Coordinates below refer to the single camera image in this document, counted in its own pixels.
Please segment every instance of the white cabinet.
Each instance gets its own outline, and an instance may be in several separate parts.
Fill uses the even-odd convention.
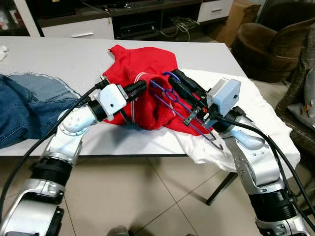
[[[42,30],[45,37],[114,39],[111,18],[44,27]]]
[[[203,2],[199,10],[198,22],[209,21],[228,16],[233,0]]]

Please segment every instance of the silver robot arm segment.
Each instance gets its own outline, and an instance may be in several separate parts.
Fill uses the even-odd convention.
[[[235,114],[239,123],[255,127],[245,114]],[[260,233],[264,236],[311,236],[293,206],[293,199],[286,193],[279,166],[265,140],[252,131],[233,125],[220,135],[233,154],[237,173],[256,213]]]
[[[182,71],[172,73],[179,79],[170,77],[169,83],[191,104],[189,118],[198,117],[204,127],[212,126],[232,152],[237,173],[256,213],[260,233],[264,236],[310,236],[293,205],[293,197],[288,195],[277,160],[266,141],[253,131],[227,122],[236,121],[257,128],[242,109],[234,107],[241,83],[222,78],[205,91]],[[189,118],[184,124],[189,125]]]
[[[0,236],[58,235],[63,217],[58,205],[79,156],[83,135],[97,121],[112,120],[145,89],[145,81],[125,88],[109,84],[94,96],[95,100],[74,109],[63,120],[2,221]]]

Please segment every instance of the denim fabric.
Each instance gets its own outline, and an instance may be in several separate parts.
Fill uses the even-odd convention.
[[[0,148],[39,139],[79,95],[46,75],[0,75]]]

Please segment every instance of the white towel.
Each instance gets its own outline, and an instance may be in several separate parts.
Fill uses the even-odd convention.
[[[273,108],[260,95],[255,84],[245,77],[231,76],[226,74],[182,69],[190,78],[195,80],[204,89],[212,88],[221,78],[235,79],[241,82],[241,91],[237,106],[242,108],[247,117],[255,122],[255,125],[276,142],[282,152],[286,155],[292,166],[295,168],[300,161],[300,153],[290,138],[291,128],[277,117]],[[209,141],[202,136],[174,132],[185,153],[195,163],[213,163],[222,170],[236,172],[232,153],[226,147],[224,141],[216,131],[213,134],[217,137],[216,144],[223,146],[223,151],[213,147]],[[292,174],[286,164],[282,161],[283,169],[287,178]]]

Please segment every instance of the white table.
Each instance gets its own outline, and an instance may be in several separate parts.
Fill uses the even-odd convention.
[[[206,70],[245,76],[241,67],[221,43],[124,41],[103,39],[0,37],[9,55],[0,61],[0,73],[34,72],[59,77],[83,94],[114,62],[108,49],[116,44],[127,49],[158,47],[176,55],[179,68]],[[35,143],[25,140],[0,149],[0,156],[21,156]],[[41,155],[47,141],[32,155]],[[136,131],[106,124],[92,126],[83,138],[81,155],[183,155],[176,137],[166,128]]]

